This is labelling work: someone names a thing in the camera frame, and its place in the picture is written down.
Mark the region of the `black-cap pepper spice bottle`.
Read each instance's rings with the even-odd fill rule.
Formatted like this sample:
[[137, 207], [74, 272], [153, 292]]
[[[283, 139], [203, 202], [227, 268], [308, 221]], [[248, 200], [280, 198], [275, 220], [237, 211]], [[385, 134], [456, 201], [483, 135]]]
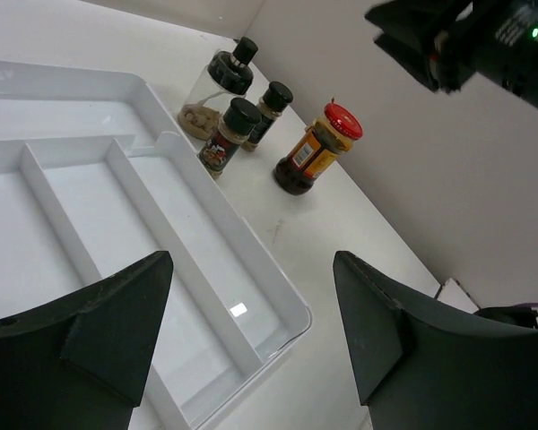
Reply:
[[261, 121], [254, 127], [248, 139], [241, 145], [241, 149], [249, 152], [255, 151], [275, 121], [281, 117], [293, 99], [293, 94], [286, 85], [278, 81], [270, 82], [267, 90], [256, 105], [261, 114]]

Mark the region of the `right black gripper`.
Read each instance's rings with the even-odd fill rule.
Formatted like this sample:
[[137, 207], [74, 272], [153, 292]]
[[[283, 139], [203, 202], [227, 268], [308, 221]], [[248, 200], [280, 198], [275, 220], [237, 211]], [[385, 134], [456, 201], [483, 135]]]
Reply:
[[364, 14], [375, 44], [432, 92], [462, 89], [479, 74], [538, 109], [538, 1], [387, 1]]

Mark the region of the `black-top clear dispenser jar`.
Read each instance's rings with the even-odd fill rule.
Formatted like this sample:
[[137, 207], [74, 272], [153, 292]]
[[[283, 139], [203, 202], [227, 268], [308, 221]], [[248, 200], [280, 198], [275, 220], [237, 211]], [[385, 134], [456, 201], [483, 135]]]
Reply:
[[232, 51], [218, 50], [204, 68], [179, 110], [181, 128], [194, 138], [206, 141], [234, 98], [244, 98], [254, 74], [249, 64], [257, 44], [242, 37]]

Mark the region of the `red-lid sauce jar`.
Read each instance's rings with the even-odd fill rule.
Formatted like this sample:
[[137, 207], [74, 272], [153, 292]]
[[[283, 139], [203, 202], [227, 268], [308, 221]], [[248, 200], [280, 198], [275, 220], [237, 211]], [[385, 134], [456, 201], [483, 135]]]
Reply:
[[275, 166], [273, 178], [287, 193], [303, 195], [317, 179], [363, 136], [360, 121], [331, 99], [305, 134]]

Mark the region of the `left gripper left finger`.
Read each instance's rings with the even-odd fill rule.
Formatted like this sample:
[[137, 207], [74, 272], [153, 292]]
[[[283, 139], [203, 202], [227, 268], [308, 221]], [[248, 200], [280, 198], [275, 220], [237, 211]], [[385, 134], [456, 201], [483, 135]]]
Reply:
[[126, 429], [139, 407], [174, 264], [158, 251], [0, 319], [0, 429]]

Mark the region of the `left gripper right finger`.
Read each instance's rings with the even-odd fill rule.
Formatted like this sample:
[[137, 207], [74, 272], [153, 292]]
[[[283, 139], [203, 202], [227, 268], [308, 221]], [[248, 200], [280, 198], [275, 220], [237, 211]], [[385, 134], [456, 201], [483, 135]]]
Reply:
[[334, 284], [361, 405], [376, 429], [538, 429], [538, 307], [467, 313], [348, 251]]

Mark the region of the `black-cap red-label spice bottle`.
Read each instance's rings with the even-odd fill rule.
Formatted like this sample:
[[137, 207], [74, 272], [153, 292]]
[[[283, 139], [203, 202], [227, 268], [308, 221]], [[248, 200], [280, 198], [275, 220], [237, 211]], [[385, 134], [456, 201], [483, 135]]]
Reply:
[[213, 178], [222, 174], [260, 122], [261, 113], [256, 105], [242, 98], [231, 100], [210, 138], [198, 153], [200, 162]]

